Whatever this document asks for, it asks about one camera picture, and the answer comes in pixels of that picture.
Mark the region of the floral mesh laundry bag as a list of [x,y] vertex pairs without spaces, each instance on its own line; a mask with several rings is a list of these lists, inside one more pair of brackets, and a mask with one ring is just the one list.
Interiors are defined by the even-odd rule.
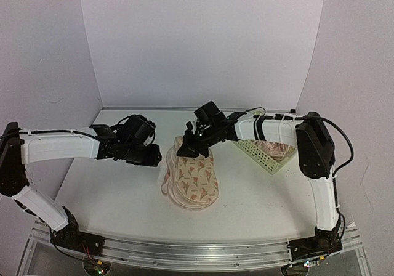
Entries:
[[208,208],[219,198],[219,182],[215,174],[214,156],[186,158],[177,156],[183,144],[178,136],[167,151],[167,171],[161,184],[161,193],[173,204],[192,210]]

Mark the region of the pale yellow plastic basket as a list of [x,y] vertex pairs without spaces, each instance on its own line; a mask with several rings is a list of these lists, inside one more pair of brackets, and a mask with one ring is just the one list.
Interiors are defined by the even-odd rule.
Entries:
[[[275,174],[297,151],[297,124],[290,114],[267,114],[262,107],[253,108],[240,115],[235,124],[239,140],[233,143],[268,173]],[[295,153],[282,162],[276,162],[254,144],[255,140],[288,144],[295,148]]]

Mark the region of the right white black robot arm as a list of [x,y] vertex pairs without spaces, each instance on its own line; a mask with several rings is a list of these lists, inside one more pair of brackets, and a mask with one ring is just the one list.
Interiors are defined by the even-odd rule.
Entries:
[[316,112],[305,116],[266,114],[263,108],[226,114],[213,101],[195,110],[195,120],[186,124],[177,156],[209,156],[209,149],[225,141],[265,141],[292,147],[300,172],[312,188],[316,229],[310,248],[323,253],[334,243],[333,231],[340,226],[336,190],[335,145],[327,121]]

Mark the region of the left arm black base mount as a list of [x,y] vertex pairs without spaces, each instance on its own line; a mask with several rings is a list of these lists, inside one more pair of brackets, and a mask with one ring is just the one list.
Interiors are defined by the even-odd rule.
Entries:
[[100,235],[80,231],[78,223],[74,219],[68,219],[65,227],[58,231],[52,230],[50,242],[56,247],[100,256],[105,239]]

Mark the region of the pink bra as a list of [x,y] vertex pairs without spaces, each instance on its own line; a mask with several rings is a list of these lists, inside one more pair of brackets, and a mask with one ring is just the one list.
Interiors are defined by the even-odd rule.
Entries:
[[255,140],[254,144],[276,162],[282,162],[296,152],[293,146],[278,142]]

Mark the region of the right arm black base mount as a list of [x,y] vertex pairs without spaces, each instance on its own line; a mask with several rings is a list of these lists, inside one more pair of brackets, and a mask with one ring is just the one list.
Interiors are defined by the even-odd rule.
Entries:
[[341,251],[343,235],[344,232],[339,232],[338,228],[327,231],[315,227],[314,236],[294,239],[287,244],[290,263],[295,264]]

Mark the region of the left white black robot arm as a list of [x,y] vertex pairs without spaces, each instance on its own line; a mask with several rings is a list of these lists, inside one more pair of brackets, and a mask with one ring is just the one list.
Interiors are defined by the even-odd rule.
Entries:
[[74,129],[31,130],[10,122],[1,136],[1,195],[16,201],[40,218],[67,248],[82,245],[73,214],[34,188],[26,166],[47,160],[86,158],[123,160],[135,166],[157,167],[162,160],[155,144],[156,125],[142,115],[131,115],[118,124],[92,124]]

